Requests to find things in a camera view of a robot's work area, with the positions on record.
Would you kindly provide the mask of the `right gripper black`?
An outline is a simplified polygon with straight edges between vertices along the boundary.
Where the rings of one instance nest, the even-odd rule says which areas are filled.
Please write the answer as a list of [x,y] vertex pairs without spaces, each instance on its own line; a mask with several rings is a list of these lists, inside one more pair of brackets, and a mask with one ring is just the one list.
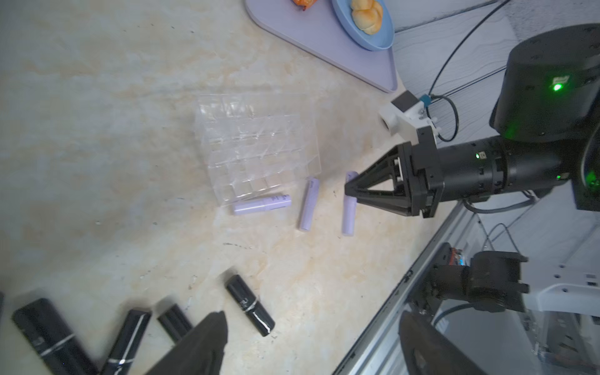
[[345,194],[359,204],[400,216],[434,217],[444,191],[441,160],[430,127],[417,131],[417,141],[382,156],[345,184]]

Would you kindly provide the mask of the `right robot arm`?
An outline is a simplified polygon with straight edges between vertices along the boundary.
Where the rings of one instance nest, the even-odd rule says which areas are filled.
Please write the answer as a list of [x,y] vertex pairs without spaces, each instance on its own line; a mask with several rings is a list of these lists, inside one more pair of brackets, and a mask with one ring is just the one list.
[[[563,27],[510,53],[490,126],[496,136],[439,148],[430,127],[396,145],[349,181],[358,203],[405,217],[433,217],[459,200],[473,209],[524,192],[526,204],[570,183],[579,210],[599,209],[599,26]],[[479,311],[599,313],[599,282],[528,266],[516,252],[479,252],[466,266],[431,266],[407,299],[434,313],[444,300]]]

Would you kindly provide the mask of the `purple lipstick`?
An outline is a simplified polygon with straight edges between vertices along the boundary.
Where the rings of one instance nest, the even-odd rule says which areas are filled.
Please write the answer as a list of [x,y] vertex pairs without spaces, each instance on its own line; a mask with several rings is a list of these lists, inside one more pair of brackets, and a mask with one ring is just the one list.
[[284,209],[292,205],[290,195],[272,195],[266,198],[256,198],[234,204],[233,213],[236,216],[250,213],[260,213],[275,209]]
[[350,195],[344,195],[343,215],[342,215],[342,234],[344,236],[353,236],[355,231],[357,198]]
[[309,180],[303,201],[303,208],[298,224],[301,231],[310,231],[313,223],[314,211],[317,206],[320,190],[320,181],[316,178]]

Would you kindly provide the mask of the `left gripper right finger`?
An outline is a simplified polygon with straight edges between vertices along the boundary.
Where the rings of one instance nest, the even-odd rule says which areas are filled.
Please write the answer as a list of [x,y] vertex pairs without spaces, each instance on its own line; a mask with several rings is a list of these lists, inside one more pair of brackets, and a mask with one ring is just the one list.
[[485,375],[481,367],[418,313],[402,313],[398,334],[409,374]]

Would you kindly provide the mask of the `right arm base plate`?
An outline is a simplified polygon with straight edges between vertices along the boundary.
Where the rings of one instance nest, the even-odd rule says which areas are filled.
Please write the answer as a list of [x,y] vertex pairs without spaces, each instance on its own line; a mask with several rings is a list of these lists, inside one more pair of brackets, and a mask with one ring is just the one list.
[[445,300],[467,301],[470,267],[460,263],[461,251],[444,242],[425,273],[420,287],[420,306],[429,313]]

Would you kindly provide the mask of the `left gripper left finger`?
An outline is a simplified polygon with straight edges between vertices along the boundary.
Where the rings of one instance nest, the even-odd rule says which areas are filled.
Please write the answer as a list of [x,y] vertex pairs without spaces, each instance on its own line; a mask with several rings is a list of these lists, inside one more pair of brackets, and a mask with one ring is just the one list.
[[211,312],[147,374],[220,374],[227,343],[225,312]]

